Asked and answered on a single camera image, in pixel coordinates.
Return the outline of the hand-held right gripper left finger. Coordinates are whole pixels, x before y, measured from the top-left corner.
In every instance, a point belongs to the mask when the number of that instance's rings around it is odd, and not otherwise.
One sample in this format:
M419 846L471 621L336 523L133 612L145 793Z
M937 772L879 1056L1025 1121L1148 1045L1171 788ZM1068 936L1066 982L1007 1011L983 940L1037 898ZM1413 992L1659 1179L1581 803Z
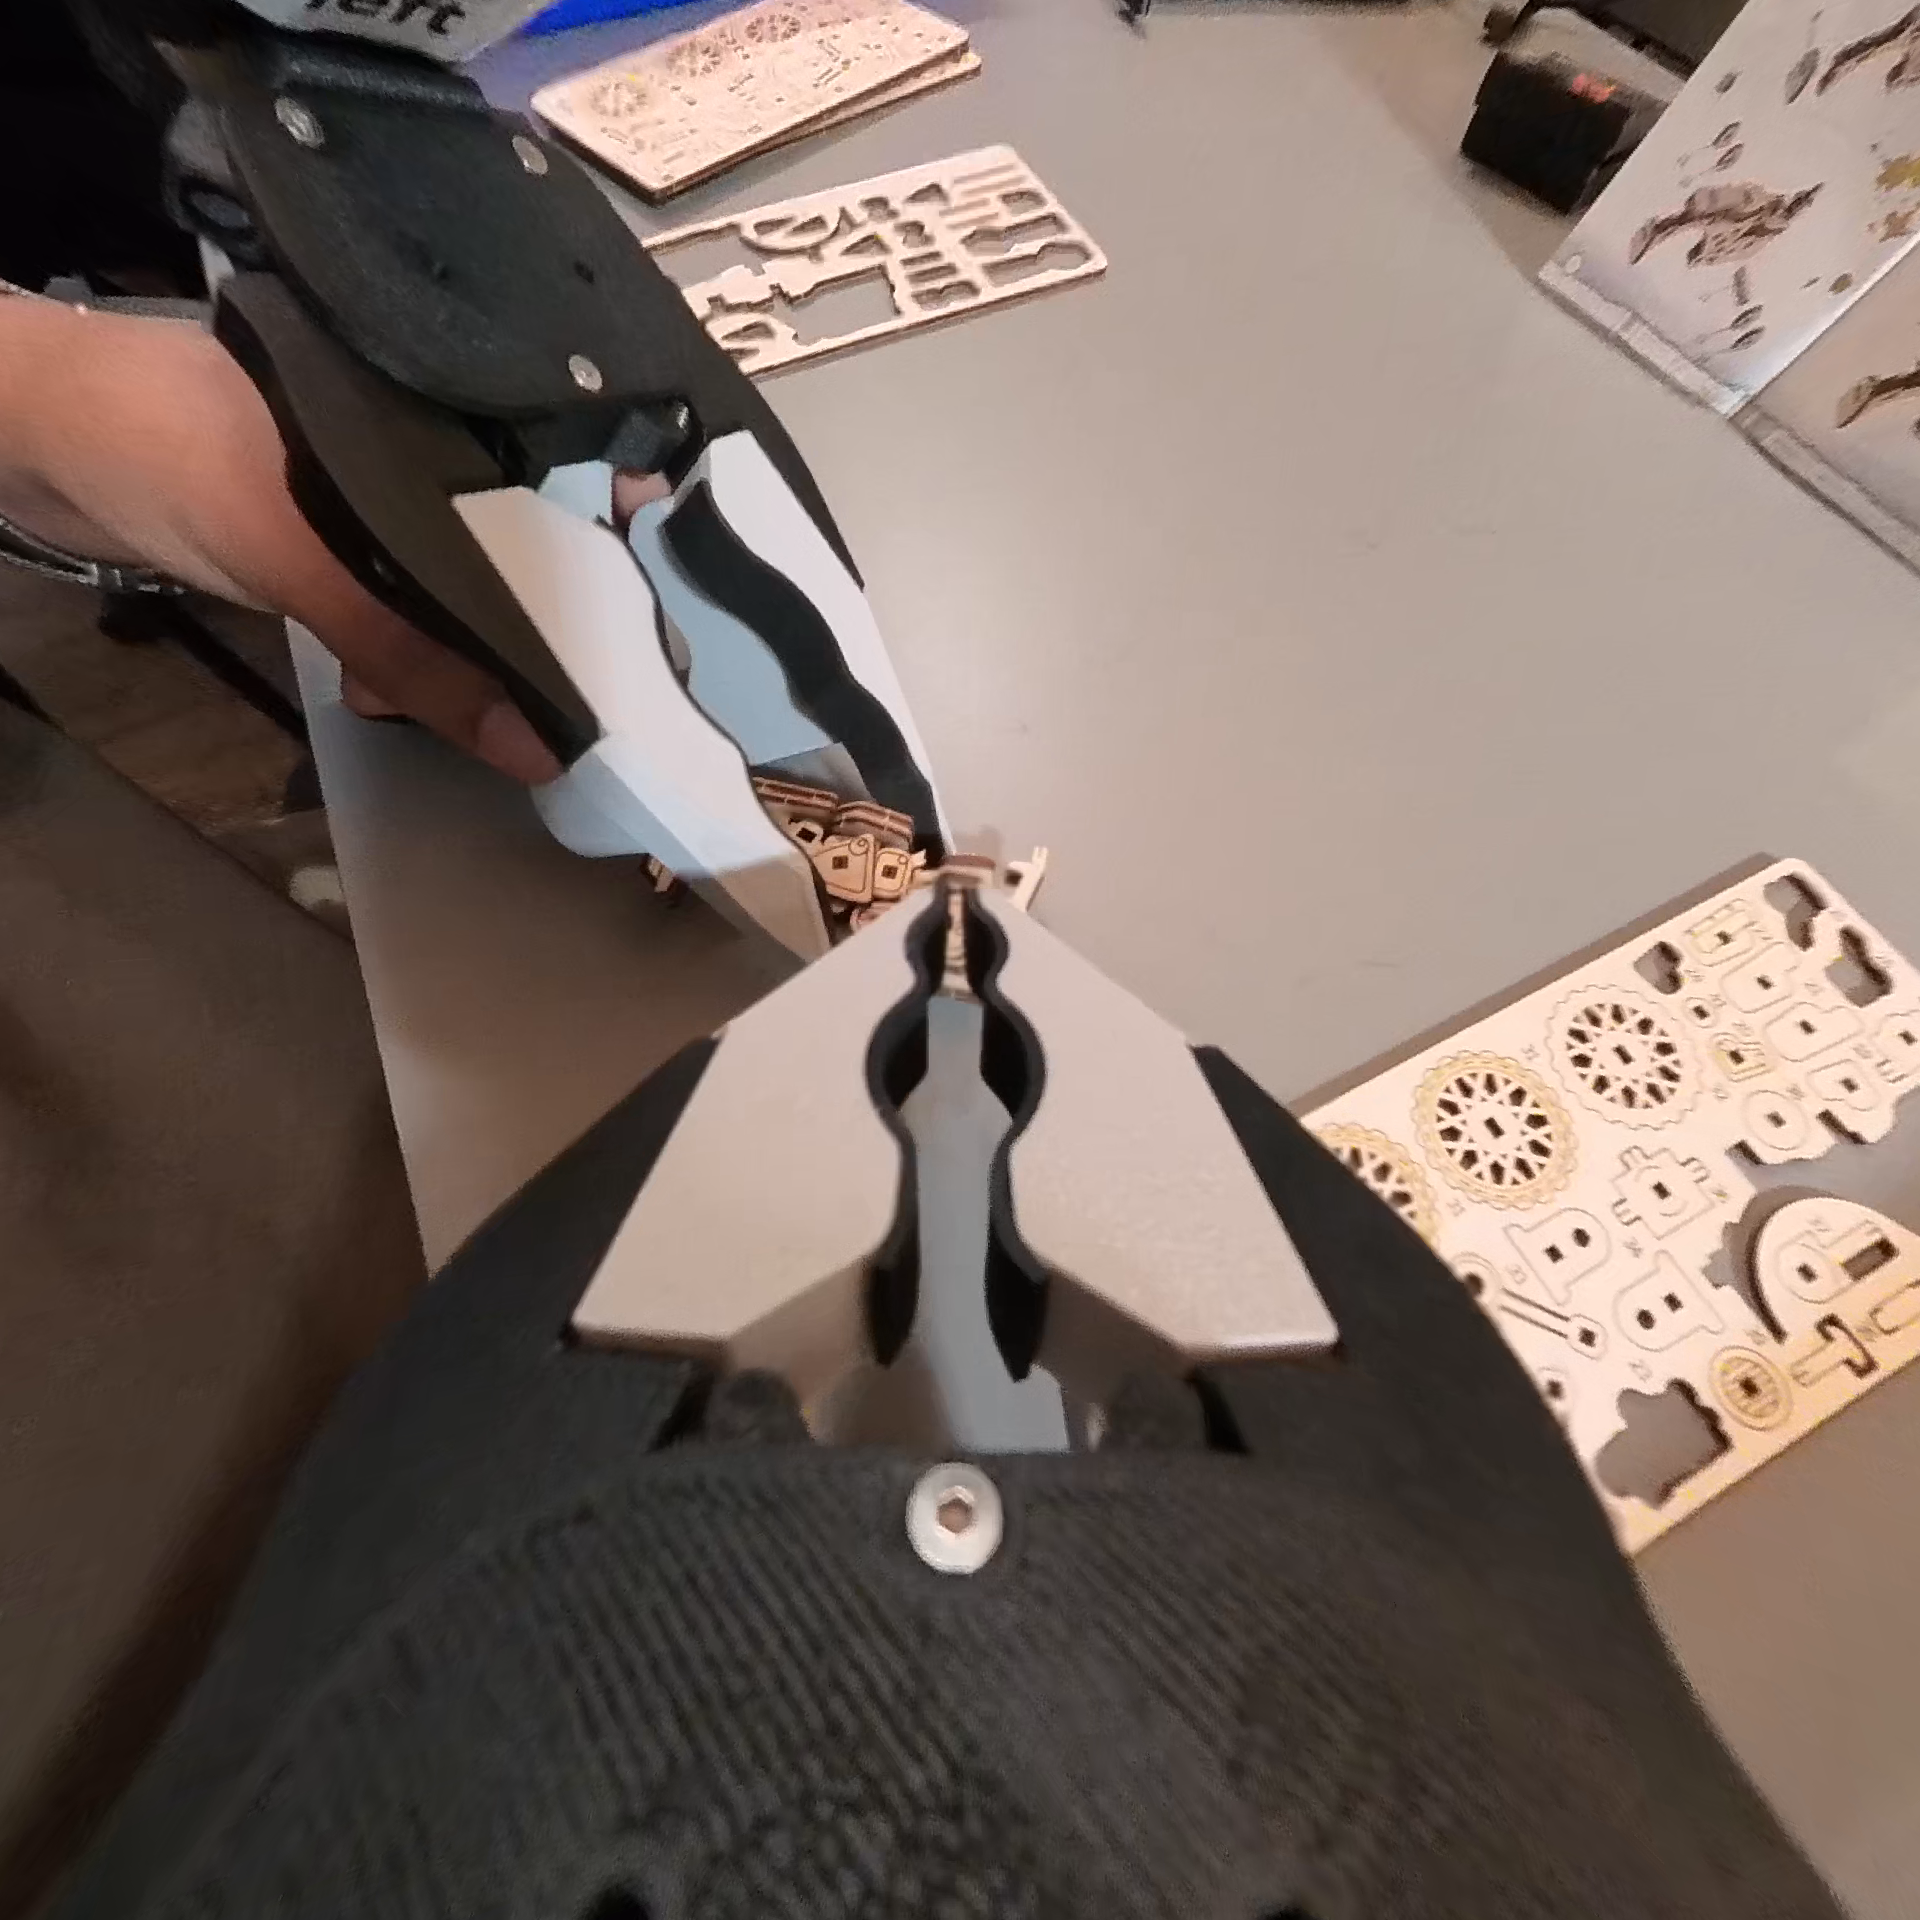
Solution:
M729 1021L593 1274L587 1344L776 1373L828 1404L903 1352L949 908L923 891Z

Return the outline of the person's brown shirt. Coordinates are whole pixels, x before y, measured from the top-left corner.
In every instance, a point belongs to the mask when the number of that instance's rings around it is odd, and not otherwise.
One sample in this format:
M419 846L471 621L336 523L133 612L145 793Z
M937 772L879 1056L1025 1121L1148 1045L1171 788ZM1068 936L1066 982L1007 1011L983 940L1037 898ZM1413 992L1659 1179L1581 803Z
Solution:
M87 1849L423 1281L348 940L5 704L5 1916Z

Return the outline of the instruction booklet on stand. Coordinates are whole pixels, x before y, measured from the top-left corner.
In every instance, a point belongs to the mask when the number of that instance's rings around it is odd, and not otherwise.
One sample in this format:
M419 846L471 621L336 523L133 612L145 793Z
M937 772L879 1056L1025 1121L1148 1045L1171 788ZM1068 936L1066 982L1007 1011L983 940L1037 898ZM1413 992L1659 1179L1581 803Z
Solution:
M1551 300L1919 568L1919 5L1746 5Z

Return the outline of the wooden puzzle sheet with wheels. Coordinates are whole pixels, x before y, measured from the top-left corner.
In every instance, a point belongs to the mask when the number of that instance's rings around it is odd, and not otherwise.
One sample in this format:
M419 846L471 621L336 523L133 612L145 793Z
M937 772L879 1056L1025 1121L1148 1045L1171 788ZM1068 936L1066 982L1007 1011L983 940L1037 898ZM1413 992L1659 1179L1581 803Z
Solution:
M1303 1125L1457 1274L1644 1553L1915 1364L1919 982L1797 857L1511 992Z

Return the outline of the grey desk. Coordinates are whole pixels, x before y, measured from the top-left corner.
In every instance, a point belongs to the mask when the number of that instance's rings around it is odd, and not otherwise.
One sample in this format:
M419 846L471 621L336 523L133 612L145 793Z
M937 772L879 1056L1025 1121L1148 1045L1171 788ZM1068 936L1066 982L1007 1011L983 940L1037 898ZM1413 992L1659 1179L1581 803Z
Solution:
M1090 283L787 372L970 848L1306 1113L1751 857L1915 963L1915 577L1551 302L1480 8L943 5L981 73L641 234L1008 144ZM427 1268L772 977L295 644ZM1915 1916L1915 1368L1640 1561L1859 1916Z

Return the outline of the black tablet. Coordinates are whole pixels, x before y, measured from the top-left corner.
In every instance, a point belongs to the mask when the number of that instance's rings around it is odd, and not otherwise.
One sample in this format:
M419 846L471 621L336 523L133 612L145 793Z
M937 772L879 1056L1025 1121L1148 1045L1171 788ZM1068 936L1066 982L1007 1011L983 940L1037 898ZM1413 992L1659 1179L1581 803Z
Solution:
M1693 72L1745 11L1745 3L1495 3L1480 36L1489 45L1515 40L1540 14L1589 20L1674 72Z

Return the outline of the wooden model assembly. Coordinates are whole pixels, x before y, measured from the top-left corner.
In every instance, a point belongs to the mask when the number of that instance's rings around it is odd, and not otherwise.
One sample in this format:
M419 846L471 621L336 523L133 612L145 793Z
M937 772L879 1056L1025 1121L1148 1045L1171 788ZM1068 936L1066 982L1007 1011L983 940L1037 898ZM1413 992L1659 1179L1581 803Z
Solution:
M823 937L839 947L903 904L920 905L937 888L975 888L1031 910L1049 873L1049 851L1026 857L933 854L909 829L907 814L834 793L828 785L753 771L753 793L810 869Z

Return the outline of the slotted wooden puzzle sheet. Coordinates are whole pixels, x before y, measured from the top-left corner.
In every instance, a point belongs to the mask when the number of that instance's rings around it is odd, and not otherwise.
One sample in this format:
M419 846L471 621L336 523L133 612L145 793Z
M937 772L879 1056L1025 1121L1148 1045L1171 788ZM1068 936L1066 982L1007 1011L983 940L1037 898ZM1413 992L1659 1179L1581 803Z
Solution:
M644 246L749 377L972 320L1109 268L1008 146L661 230Z

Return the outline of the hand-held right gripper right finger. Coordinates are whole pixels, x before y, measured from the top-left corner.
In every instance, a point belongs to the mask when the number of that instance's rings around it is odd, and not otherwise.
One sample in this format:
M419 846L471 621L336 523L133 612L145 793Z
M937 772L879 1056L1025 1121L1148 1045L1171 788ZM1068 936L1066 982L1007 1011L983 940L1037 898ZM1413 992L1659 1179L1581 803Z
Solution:
M1337 1322L1189 1037L1007 904L972 894L993 1152L986 1288L1012 1378L1071 1434L1136 1376L1316 1361Z

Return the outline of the engraved wooden puzzle sheet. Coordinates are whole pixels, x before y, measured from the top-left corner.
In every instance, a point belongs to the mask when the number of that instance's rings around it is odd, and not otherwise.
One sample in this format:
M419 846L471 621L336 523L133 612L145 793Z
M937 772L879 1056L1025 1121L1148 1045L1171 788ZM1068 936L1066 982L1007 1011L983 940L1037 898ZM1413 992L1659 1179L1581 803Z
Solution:
M761 3L553 80L532 113L661 206L976 69L970 32L920 5Z

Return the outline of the small black box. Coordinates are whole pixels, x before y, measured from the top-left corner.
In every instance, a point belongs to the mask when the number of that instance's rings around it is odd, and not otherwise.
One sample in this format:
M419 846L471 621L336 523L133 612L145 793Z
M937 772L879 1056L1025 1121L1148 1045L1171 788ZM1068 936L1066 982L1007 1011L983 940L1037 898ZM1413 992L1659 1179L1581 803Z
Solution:
M1632 65L1628 52L1617 42L1599 58L1495 51L1458 156L1555 213L1585 210L1683 88L1672 69Z

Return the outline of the person's left hand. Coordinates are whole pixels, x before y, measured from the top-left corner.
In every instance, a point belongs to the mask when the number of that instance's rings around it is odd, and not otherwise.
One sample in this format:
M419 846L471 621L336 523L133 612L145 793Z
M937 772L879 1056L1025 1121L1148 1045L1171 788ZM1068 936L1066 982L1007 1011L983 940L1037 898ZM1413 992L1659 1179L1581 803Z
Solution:
M506 690L384 608L314 533L267 402L185 320L2 300L5 523L292 620L362 715L404 715L522 785L561 762Z

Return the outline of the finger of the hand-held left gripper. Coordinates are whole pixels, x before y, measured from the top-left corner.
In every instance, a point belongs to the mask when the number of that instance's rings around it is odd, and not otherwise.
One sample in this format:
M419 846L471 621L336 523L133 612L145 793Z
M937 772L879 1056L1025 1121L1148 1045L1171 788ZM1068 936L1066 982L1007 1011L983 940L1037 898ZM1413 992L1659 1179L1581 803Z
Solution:
M736 928L803 965L823 958L811 869L761 806L739 746L689 698L631 549L525 488L450 506L599 728L536 793L553 836L585 857L651 857Z
M922 729L867 589L749 433L708 441L631 516L631 552L689 651L689 694L749 769L842 753L856 793L947 851Z

